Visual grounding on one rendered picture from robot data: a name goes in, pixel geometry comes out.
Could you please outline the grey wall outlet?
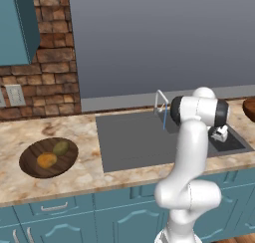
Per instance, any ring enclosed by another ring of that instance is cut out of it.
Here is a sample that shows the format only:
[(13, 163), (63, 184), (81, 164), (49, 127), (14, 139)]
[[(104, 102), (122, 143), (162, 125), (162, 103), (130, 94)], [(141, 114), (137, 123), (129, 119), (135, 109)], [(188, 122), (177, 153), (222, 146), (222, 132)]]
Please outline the grey wall outlet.
[(12, 107), (21, 107), (26, 105), (20, 85), (6, 85), (5, 89)]

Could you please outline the teal wall cupboard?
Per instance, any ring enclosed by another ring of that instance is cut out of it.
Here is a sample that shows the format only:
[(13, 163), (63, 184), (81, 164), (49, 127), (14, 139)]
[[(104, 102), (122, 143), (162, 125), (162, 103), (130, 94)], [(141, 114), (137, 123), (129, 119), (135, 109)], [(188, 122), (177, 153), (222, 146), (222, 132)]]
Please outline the teal wall cupboard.
[(0, 66), (29, 65), (40, 45), (33, 0), (0, 0)]

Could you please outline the green-brown potato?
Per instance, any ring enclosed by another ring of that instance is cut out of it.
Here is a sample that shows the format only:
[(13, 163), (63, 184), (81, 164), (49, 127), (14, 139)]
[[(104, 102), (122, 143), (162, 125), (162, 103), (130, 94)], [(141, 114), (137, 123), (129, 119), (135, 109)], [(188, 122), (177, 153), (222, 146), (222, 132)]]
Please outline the green-brown potato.
[(65, 155), (67, 153), (67, 151), (69, 150), (69, 143), (67, 141), (59, 141), (53, 148), (53, 153), (56, 156), (62, 156)]

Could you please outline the silver sink faucet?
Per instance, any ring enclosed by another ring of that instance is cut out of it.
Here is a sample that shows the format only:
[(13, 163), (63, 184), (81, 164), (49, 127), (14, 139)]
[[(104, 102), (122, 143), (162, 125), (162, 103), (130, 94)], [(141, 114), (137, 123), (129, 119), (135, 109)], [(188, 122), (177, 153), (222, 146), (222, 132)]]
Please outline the silver sink faucet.
[[(161, 107), (158, 106), (158, 99), (159, 98), (162, 98), (162, 100), (163, 100), (163, 104), (162, 104)], [(159, 113), (162, 113), (162, 112), (167, 114), (168, 105), (169, 105), (168, 98), (165, 96), (165, 94), (161, 90), (157, 90), (156, 93), (155, 93), (153, 112), (155, 114), (159, 114)]]

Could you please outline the teal cupboard door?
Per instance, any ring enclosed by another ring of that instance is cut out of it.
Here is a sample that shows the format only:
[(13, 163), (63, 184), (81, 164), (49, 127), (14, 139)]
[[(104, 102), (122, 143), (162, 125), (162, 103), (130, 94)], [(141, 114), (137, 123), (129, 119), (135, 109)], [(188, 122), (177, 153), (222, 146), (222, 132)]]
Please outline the teal cupboard door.
[(27, 222), (22, 227), (27, 239), (27, 227), (31, 227), (35, 243), (97, 243), (93, 212)]
[(223, 188), (220, 205), (203, 214), (194, 232), (203, 243), (255, 232), (255, 184)]
[(11, 225), (0, 227), (0, 243), (15, 243), (13, 239), (13, 230), (16, 229), (17, 237), (20, 243), (28, 243), (23, 229), (20, 225)]
[(95, 211), (98, 243), (154, 243), (167, 211), (154, 201)]

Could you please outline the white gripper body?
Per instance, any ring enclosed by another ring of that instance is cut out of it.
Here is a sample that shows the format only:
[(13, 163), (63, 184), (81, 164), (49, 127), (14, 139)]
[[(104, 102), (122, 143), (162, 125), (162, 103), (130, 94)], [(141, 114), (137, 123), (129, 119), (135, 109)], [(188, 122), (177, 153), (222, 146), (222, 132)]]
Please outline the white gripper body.
[(216, 127), (213, 130), (211, 137), (214, 140), (225, 142), (228, 137), (228, 126), (224, 125), (224, 126)]

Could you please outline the orange-yellow pear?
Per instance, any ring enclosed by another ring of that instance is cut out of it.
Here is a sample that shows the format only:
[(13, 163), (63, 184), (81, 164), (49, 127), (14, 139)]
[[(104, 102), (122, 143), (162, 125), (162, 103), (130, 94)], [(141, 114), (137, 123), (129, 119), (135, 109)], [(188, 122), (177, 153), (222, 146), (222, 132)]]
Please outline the orange-yellow pear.
[(50, 168), (57, 162), (57, 156), (51, 152), (44, 152), (40, 154), (37, 158), (37, 163), (42, 168)]

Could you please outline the dark grey sink basin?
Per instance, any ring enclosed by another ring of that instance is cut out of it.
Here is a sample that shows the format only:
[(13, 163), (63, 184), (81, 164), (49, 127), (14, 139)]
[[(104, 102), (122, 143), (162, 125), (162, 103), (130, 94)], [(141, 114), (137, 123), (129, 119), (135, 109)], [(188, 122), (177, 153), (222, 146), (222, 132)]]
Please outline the dark grey sink basin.
[(96, 117), (104, 172), (174, 163), (179, 127), (153, 112)]

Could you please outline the teal sink front panel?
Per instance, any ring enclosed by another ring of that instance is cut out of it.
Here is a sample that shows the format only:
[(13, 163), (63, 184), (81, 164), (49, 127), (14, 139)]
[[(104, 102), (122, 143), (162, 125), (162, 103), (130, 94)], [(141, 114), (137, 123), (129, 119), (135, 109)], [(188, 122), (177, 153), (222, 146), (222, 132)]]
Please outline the teal sink front panel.
[[(201, 180), (215, 182), (221, 189), (255, 183), (255, 167), (200, 176)], [(140, 185), (95, 194), (97, 209), (154, 201), (154, 184)]]

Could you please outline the dark wooden bowl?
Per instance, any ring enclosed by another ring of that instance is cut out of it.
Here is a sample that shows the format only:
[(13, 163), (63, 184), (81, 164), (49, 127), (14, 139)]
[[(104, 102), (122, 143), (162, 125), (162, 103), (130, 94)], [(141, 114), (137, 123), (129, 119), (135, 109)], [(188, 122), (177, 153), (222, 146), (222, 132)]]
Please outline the dark wooden bowl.
[(246, 99), (243, 102), (242, 109), (245, 116), (255, 122), (255, 98)]
[[(57, 162), (50, 168), (42, 168), (37, 158), (44, 152), (52, 152), (54, 146), (61, 140), (69, 144), (68, 151), (58, 157)], [(19, 165), (23, 172), (35, 178), (52, 178), (69, 170), (77, 160), (79, 149), (74, 142), (62, 137), (49, 137), (34, 142), (28, 146), (19, 158)]]

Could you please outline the teal drawer front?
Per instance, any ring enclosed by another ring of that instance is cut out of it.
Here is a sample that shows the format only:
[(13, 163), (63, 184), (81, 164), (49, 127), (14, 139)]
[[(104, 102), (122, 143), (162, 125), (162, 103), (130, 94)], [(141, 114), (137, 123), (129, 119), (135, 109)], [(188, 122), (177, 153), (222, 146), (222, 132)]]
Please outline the teal drawer front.
[(19, 220), (12, 206), (0, 207), (0, 227), (18, 224)]
[[(50, 207), (63, 205), (68, 201), (68, 207), (62, 210), (53, 212), (42, 212), (41, 206)], [(39, 201), (34, 203), (27, 203), (14, 206), (15, 213), (18, 219), (22, 222), (31, 222), (43, 219), (49, 219), (58, 216), (66, 216), (83, 212), (90, 212), (94, 210), (93, 207), (93, 195), (78, 195), (59, 199), (51, 199), (45, 201)]]

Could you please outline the grey window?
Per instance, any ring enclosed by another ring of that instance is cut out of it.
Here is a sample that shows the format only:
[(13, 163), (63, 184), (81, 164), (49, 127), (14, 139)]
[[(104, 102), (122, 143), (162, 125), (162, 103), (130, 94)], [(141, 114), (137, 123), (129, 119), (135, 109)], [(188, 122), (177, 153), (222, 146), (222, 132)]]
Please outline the grey window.
[(255, 0), (70, 0), (82, 109), (255, 96)]

